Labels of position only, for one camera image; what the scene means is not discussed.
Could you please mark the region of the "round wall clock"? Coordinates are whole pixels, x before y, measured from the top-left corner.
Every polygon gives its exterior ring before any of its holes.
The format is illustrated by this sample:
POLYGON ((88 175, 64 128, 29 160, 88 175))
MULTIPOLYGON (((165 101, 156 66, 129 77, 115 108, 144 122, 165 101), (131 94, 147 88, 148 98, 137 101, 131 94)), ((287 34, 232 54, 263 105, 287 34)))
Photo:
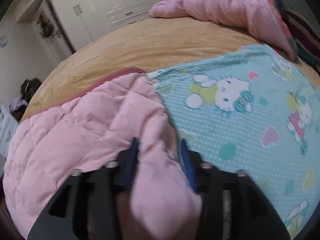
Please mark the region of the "round wall clock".
POLYGON ((7 45, 8 39, 5 35, 0 37, 0 47, 5 47, 7 45))

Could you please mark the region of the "bags hanging on door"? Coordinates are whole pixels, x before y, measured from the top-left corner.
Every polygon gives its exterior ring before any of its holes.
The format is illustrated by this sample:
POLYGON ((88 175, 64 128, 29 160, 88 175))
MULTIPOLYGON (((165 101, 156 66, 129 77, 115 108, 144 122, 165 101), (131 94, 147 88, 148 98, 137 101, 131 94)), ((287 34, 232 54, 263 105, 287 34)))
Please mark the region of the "bags hanging on door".
POLYGON ((44 13, 39 14, 36 24, 43 38, 49 38, 54 35, 55 27, 44 13))

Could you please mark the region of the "white drawer chest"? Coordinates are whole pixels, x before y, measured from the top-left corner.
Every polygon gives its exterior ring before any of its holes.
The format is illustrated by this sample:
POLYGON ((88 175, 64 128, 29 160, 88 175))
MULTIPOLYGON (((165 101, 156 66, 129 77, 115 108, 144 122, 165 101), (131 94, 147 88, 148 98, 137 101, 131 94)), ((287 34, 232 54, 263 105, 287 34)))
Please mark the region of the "white drawer chest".
POLYGON ((1 126, 0 126, 0 152, 1 155, 6 158, 8 155, 8 147, 12 136, 15 134, 18 121, 12 116, 12 114, 1 105, 1 126))

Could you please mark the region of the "white wardrobe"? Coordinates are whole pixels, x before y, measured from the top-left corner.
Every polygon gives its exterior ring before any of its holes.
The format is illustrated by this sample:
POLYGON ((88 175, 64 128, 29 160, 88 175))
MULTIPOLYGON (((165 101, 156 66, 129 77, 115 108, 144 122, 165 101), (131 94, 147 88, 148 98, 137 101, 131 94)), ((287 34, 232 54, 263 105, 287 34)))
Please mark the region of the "white wardrobe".
POLYGON ((126 25, 148 18, 162 0, 51 0, 74 50, 126 25))

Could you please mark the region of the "pink quilted jacket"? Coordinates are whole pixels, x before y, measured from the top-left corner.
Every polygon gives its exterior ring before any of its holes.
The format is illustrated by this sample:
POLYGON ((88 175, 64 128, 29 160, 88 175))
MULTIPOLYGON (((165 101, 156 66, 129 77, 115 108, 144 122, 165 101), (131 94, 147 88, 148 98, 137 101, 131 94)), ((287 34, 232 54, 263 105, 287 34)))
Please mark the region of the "pink quilted jacket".
POLYGON ((8 148, 3 190, 27 237, 71 172, 97 170, 139 140, 130 193, 118 198, 125 239, 194 239, 202 209, 178 160, 176 132, 145 74, 106 77, 84 95, 20 123, 8 148))

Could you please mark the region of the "black bag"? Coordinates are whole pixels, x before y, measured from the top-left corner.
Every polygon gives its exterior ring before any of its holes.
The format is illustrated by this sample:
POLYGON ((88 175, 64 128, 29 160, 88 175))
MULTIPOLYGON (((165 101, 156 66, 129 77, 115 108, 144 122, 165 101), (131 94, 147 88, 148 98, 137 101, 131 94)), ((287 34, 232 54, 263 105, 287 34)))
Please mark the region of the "black bag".
POLYGON ((21 85, 22 98, 29 102, 41 85, 42 82, 38 78, 26 79, 21 85))

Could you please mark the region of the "purple clothes pile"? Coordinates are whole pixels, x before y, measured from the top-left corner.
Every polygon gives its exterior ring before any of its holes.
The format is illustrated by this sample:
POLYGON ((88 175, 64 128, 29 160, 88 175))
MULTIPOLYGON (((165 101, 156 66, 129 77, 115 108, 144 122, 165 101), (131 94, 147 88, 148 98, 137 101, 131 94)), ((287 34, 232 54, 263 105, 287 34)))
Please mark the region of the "purple clothes pile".
POLYGON ((14 113, 14 111, 19 110, 19 108, 22 106, 27 107, 28 102, 24 98, 21 98, 21 97, 14 98, 12 103, 9 105, 9 111, 11 113, 14 113))

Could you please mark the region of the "hello kitty blue blanket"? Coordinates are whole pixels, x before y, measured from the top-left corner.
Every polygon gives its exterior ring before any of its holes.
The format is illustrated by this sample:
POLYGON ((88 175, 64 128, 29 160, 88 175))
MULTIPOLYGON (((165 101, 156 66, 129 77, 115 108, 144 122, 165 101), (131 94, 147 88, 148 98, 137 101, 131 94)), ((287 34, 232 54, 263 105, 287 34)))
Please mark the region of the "hello kitty blue blanket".
POLYGON ((267 45, 149 79, 189 147, 222 170, 246 170, 295 238, 319 203, 319 89, 267 45))

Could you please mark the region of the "pink crumpled duvet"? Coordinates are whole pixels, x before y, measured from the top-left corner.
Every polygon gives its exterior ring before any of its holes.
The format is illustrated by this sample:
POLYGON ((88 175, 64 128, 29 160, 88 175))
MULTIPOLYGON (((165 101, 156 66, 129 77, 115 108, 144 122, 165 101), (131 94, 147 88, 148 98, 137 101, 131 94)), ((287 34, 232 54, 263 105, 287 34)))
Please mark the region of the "pink crumpled duvet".
POLYGON ((291 61, 297 45, 283 21, 281 0, 163 0, 149 11, 152 18, 193 17, 199 21, 241 28, 269 45, 283 50, 291 61))

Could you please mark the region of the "tan bed sheet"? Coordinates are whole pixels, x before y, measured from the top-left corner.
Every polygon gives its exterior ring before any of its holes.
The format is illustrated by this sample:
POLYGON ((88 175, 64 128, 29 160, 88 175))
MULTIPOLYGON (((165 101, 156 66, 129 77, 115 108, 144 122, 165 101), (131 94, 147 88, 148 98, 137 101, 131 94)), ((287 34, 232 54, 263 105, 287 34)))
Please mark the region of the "tan bed sheet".
POLYGON ((118 109, 111 99, 81 101, 101 84, 131 73, 209 59, 258 41, 241 29, 192 18, 154 19, 116 30, 80 49, 59 64, 29 103, 22 122, 34 122, 49 112, 51 123, 79 108, 89 118, 108 123, 118 109))

